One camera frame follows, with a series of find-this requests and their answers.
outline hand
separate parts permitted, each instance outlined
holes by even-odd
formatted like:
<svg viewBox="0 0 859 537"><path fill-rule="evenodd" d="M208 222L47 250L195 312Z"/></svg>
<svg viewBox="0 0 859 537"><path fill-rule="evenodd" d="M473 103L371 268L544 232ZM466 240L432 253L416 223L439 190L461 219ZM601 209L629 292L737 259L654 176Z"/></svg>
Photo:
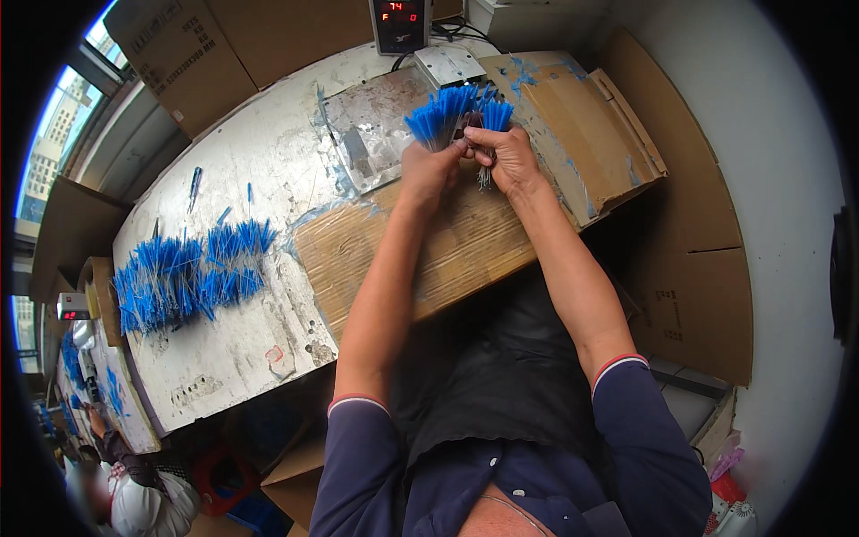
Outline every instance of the hand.
<svg viewBox="0 0 859 537"><path fill-rule="evenodd" d="M460 158L467 149L464 139L438 153L430 153L420 143L412 142L403 151L403 184L397 205L418 210L426 216L435 213L442 190L456 182Z"/></svg>
<svg viewBox="0 0 859 537"><path fill-rule="evenodd" d="M104 435L107 432L105 420L99 415L99 411L95 410L95 407L89 403L87 404L87 418L89 418L89 426L92 428L95 435L99 438L104 438Z"/></svg>
<svg viewBox="0 0 859 537"><path fill-rule="evenodd" d="M511 200L549 186L539 171L537 157L525 129L517 125L507 132L498 132L466 127L464 133L469 142L495 149L494 161L480 149L474 150L474 160L491 168L492 179Z"/></svg>

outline black apron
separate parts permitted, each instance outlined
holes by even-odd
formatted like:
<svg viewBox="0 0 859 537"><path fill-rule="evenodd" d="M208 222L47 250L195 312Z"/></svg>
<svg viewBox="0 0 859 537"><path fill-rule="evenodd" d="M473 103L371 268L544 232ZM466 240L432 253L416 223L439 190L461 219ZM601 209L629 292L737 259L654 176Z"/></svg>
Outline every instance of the black apron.
<svg viewBox="0 0 859 537"><path fill-rule="evenodd" d="M405 496L415 469L443 444L502 438L582 457L613 498L590 385L539 264L416 325L392 385L392 415L408 451Z"/></svg>

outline person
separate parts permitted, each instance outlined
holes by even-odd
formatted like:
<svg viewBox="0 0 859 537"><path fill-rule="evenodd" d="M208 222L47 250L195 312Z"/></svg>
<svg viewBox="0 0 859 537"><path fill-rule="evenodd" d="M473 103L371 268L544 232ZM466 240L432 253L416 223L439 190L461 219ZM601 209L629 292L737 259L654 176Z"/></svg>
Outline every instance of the person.
<svg viewBox="0 0 859 537"><path fill-rule="evenodd" d="M134 455L94 407L87 405L86 410L98 450L87 450L87 457L69 472L71 502L104 535L187 535L200 508L200 496L191 484Z"/></svg>
<svg viewBox="0 0 859 537"><path fill-rule="evenodd" d="M418 251L463 157L491 167L537 277L502 281L454 360L403 368ZM467 127L437 153L409 146L341 339L311 537L701 535L711 503L615 290L525 131Z"/></svg>

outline navy polo shirt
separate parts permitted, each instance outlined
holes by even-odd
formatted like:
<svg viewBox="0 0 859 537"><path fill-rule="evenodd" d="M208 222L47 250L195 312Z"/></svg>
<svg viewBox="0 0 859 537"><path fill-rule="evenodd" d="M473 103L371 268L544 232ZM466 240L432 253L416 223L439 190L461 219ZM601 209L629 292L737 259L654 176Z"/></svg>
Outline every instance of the navy polo shirt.
<svg viewBox="0 0 859 537"><path fill-rule="evenodd" d="M597 376L593 402L614 459L614 499L631 533L703 534L710 482L647 362L612 360ZM384 405L360 394L335 400L325 461L310 537L399 533L394 493L405 453ZM416 467L402 534L455 536L490 482L558 537L592 535L582 512L608 501L585 461L563 449L469 439Z"/></svg>

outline workbench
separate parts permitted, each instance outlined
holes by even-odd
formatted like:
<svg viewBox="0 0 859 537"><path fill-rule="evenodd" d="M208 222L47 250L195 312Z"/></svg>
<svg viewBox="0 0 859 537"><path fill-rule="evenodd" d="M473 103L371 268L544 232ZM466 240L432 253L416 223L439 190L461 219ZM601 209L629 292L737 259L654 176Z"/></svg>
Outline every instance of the workbench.
<svg viewBox="0 0 859 537"><path fill-rule="evenodd" d="M475 58L498 54L477 40L450 46L466 46ZM145 337L128 334L138 389L160 425L155 430L169 433L226 410L337 356L292 231L337 209L354 191L339 172L334 142L320 134L321 101L388 73L394 59L367 44L293 73L194 140L138 200L113 243L117 268L152 236L156 219L163 236L202 236L229 206L226 222L270 218L277 230L260 267L265 288L252 299L219 308L213 321L200 318ZM188 214L195 167L203 175Z"/></svg>

